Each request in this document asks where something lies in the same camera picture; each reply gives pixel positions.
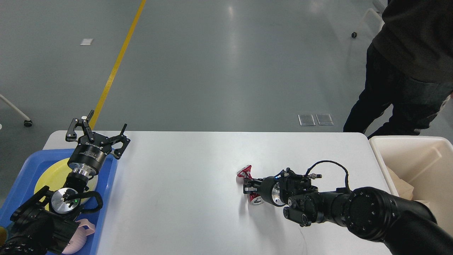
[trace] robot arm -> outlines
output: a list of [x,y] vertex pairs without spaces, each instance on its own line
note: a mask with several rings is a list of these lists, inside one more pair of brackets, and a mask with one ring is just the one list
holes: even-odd
[[425,205],[373,187],[350,191],[347,170],[341,167],[346,172],[345,187],[336,191],[318,192],[311,180],[322,176],[309,174],[311,167],[305,175],[287,168],[264,179],[246,176],[244,193],[258,194],[274,206],[288,205],[283,208],[284,217],[301,227],[329,221],[362,239],[383,242],[394,255],[453,251],[453,238],[437,225]]
[[[44,186],[13,213],[10,238],[0,247],[0,255],[44,255],[47,251],[61,254],[78,228],[76,218],[81,213],[94,213],[102,208],[101,195],[96,191],[86,192],[87,183],[99,173],[108,154],[121,158],[130,139],[124,135],[126,124],[114,137],[93,132],[89,125],[93,113],[74,118],[66,133],[66,141],[78,145],[68,160],[72,172],[63,187],[50,191]],[[75,132],[77,127],[81,127],[84,134],[79,139]],[[113,149],[112,145],[119,142],[122,147]],[[89,197],[96,199],[95,208],[86,209],[81,204],[81,199]]]

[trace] metal floor plate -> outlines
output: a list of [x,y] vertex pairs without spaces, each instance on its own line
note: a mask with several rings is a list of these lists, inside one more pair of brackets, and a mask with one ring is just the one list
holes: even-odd
[[316,126],[312,114],[299,114],[299,122],[301,126]]
[[316,118],[318,119],[318,123],[321,126],[332,126],[333,125],[332,117],[328,113],[316,114]]

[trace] beige container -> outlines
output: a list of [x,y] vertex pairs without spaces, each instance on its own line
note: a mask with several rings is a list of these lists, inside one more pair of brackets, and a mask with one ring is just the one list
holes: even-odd
[[414,186],[413,200],[427,200],[437,223],[453,235],[453,146],[443,137],[376,136],[370,145],[393,195],[386,165]]

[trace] caster wheel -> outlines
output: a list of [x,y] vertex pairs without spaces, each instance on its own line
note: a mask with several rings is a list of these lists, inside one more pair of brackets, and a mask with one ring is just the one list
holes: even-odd
[[24,120],[24,126],[26,127],[31,127],[33,125],[33,122],[31,120]]

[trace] black jacket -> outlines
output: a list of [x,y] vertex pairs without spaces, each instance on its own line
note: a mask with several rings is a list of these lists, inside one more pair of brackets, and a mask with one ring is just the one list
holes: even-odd
[[396,68],[424,82],[453,82],[453,0],[392,0],[373,39]]

